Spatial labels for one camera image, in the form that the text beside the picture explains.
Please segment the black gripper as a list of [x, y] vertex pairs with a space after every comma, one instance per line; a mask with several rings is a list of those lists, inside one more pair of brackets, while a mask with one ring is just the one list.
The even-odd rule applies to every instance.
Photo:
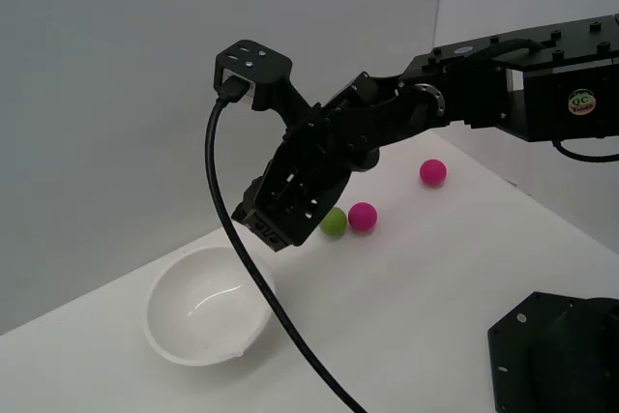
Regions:
[[428, 83], [359, 74], [288, 129], [232, 219], [273, 251], [304, 244], [343, 193], [351, 171], [377, 165], [379, 149], [444, 122], [444, 96]]

